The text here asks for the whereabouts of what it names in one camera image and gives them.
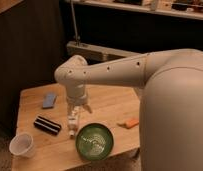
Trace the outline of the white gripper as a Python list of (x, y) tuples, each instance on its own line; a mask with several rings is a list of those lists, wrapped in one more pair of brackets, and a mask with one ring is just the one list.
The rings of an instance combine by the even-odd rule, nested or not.
[(70, 103), (68, 104), (68, 115), (72, 115), (73, 106), (81, 106), (92, 114), (91, 107), (88, 103), (88, 94), (86, 91), (86, 87), (84, 85), (72, 86), (66, 88), (66, 99)]

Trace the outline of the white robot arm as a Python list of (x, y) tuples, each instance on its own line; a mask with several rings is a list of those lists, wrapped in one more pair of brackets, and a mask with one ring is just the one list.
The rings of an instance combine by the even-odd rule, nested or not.
[(87, 102), (87, 84), (142, 90), (142, 171), (203, 171), (203, 51), (176, 49), (89, 65), (74, 55), (55, 70), (69, 104)]

